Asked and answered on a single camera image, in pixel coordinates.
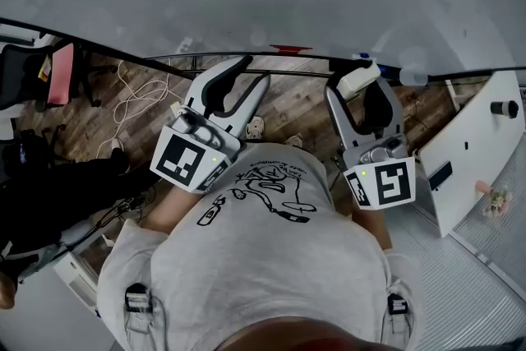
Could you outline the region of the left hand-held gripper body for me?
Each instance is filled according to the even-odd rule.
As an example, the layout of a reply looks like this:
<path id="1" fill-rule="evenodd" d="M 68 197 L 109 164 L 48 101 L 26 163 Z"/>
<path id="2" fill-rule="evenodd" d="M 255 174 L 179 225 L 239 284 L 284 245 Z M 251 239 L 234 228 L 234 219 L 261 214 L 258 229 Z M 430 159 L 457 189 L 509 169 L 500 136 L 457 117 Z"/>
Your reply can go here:
<path id="1" fill-rule="evenodd" d="M 235 161 L 242 141 L 190 108 L 159 135 L 150 170 L 190 193 L 204 193 Z"/>

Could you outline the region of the translucent plastic cup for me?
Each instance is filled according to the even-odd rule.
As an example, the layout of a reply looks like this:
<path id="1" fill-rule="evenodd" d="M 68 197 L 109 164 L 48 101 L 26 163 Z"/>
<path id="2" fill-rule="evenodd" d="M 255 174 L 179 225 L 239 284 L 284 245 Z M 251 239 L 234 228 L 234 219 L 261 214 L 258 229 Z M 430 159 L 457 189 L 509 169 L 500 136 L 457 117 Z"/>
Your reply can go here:
<path id="1" fill-rule="evenodd" d="M 425 86 L 427 84 L 427 57 L 423 48 L 413 46 L 399 54 L 399 80 L 405 86 Z"/>

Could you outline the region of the person's left shoe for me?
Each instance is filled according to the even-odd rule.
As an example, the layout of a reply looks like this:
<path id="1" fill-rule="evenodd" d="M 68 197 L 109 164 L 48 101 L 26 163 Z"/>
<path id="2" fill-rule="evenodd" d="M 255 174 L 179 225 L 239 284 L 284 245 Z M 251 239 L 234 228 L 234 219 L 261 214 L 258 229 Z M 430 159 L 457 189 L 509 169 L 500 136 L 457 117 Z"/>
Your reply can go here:
<path id="1" fill-rule="evenodd" d="M 265 130 L 265 120 L 261 116 L 254 116 L 246 125 L 245 139 L 247 141 L 260 141 Z"/>

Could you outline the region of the person's left forearm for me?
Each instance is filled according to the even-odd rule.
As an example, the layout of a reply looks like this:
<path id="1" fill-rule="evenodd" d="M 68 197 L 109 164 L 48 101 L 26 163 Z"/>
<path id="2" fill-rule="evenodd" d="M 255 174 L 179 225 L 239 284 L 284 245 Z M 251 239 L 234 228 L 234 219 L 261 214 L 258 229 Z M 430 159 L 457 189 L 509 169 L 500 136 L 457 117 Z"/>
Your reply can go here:
<path id="1" fill-rule="evenodd" d="M 201 198 L 200 193 L 186 192 L 174 186 L 145 217 L 141 226 L 151 231 L 170 234 Z"/>

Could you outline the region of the black backpack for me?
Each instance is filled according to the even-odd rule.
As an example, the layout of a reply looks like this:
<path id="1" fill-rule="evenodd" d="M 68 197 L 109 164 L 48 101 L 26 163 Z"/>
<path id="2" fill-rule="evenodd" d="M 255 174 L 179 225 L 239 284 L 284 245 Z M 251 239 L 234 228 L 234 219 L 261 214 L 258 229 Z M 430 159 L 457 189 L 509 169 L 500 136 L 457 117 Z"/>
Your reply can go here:
<path id="1" fill-rule="evenodd" d="M 33 129 L 22 131 L 2 151 L 3 167 L 9 177 L 47 169 L 50 157 L 48 142 Z"/>

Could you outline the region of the person's grey printed t-shirt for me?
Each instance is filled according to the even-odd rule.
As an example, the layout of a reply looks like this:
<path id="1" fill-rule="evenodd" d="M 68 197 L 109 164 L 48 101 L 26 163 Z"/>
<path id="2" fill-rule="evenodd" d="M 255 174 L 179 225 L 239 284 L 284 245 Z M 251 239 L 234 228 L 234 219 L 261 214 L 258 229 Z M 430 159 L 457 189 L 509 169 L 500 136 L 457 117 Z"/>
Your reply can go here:
<path id="1" fill-rule="evenodd" d="M 414 351 L 418 269 L 332 201 L 323 164 L 249 145 L 170 234 L 126 222 L 98 282 L 99 313 L 126 351 L 215 351 L 257 322 L 301 317 Z"/>

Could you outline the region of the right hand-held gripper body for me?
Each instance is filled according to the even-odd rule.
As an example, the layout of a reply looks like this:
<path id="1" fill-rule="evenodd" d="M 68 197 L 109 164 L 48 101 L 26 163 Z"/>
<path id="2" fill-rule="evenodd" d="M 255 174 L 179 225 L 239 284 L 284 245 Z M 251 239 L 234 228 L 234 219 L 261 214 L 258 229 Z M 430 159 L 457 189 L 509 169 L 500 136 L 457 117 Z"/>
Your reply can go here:
<path id="1" fill-rule="evenodd" d="M 415 159 L 402 136 L 354 146 L 343 153 L 347 181 L 360 210 L 384 210 L 415 200 Z"/>

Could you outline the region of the black phone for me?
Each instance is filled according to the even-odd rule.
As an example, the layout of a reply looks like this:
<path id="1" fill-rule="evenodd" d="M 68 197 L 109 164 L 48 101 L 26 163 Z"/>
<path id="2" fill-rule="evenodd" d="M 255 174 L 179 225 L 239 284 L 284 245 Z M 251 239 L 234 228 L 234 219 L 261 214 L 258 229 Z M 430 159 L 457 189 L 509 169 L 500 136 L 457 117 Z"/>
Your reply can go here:
<path id="1" fill-rule="evenodd" d="M 452 175 L 452 173 L 453 169 L 451 162 L 445 162 L 427 179 L 429 188 L 432 191 L 436 191 L 441 186 L 441 184 Z"/>

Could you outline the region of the white desk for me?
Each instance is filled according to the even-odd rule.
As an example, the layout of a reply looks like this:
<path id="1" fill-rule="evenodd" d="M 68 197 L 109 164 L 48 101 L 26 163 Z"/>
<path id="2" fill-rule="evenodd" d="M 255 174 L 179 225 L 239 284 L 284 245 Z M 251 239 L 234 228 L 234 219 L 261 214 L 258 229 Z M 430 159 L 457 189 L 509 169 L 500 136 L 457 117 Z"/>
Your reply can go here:
<path id="1" fill-rule="evenodd" d="M 514 100 L 517 118 L 491 113 L 491 102 Z M 482 198 L 477 180 L 493 184 L 516 149 L 525 129 L 524 109 L 514 71 L 498 72 L 434 138 L 416 153 L 424 184 L 445 162 L 452 175 L 432 191 L 431 213 L 442 237 L 469 213 Z"/>

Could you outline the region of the white eraser block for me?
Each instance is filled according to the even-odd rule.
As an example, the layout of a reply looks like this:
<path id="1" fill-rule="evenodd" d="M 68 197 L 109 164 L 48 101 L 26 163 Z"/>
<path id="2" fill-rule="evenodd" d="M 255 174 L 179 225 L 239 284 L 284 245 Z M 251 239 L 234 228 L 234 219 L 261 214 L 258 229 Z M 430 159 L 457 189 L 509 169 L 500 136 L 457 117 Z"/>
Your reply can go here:
<path id="1" fill-rule="evenodd" d="M 335 89 L 344 100 L 351 100 L 380 76 L 381 70 L 374 61 L 356 61 L 353 69 L 338 79 Z"/>

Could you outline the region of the black tumbler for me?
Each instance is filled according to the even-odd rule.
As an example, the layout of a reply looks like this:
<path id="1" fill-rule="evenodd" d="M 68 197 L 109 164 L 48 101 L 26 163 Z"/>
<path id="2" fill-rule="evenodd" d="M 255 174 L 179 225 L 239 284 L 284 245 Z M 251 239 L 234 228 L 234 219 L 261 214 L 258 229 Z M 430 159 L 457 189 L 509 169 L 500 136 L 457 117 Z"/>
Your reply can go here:
<path id="1" fill-rule="evenodd" d="M 500 102 L 494 101 L 490 104 L 490 110 L 492 114 L 515 119 L 519 112 L 519 105 L 514 100 Z"/>

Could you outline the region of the black office chair pink seat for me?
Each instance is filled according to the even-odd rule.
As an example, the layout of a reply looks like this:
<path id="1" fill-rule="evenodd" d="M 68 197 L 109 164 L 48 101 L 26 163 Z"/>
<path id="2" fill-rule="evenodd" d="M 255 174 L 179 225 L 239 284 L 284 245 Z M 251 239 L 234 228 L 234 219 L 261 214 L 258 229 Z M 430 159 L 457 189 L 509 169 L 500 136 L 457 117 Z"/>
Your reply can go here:
<path id="1" fill-rule="evenodd" d="M 45 108 L 63 106 L 79 95 L 80 88 L 90 104 L 99 107 L 88 81 L 89 59 L 90 54 L 75 43 L 41 48 L 5 45 L 0 52 L 0 110 L 26 101 Z"/>

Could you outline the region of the pink flower bunch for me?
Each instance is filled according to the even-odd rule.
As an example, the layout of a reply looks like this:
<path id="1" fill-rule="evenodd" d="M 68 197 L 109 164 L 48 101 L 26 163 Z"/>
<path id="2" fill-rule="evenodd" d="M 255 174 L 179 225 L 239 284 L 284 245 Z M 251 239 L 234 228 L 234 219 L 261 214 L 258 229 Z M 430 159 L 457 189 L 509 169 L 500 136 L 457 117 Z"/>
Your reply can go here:
<path id="1" fill-rule="evenodd" d="M 489 198 L 489 203 L 482 212 L 483 215 L 495 219 L 507 213 L 512 201 L 512 194 L 507 186 L 497 189 L 484 181 L 477 180 L 475 189 Z"/>

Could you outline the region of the person's right forearm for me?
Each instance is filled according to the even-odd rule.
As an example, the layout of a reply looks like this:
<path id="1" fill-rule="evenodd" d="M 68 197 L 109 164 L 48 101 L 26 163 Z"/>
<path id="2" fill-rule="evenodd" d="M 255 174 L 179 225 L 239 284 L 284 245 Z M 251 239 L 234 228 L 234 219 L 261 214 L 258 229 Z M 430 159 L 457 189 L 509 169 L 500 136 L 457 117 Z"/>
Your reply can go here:
<path id="1" fill-rule="evenodd" d="M 368 231 L 377 240 L 382 250 L 392 248 L 383 210 L 353 209 L 352 220 Z"/>

